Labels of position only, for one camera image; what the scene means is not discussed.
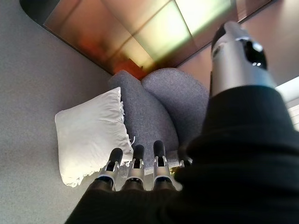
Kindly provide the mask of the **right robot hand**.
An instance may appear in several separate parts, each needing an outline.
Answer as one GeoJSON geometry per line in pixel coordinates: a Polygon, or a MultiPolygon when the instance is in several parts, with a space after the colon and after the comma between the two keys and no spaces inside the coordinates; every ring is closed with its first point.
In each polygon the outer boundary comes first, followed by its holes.
{"type": "Polygon", "coordinates": [[[190,165],[152,191],[136,178],[121,191],[99,177],[69,224],[296,224],[299,133],[267,69],[262,46],[237,22],[217,30],[210,98],[201,135],[187,147],[190,165]]]}

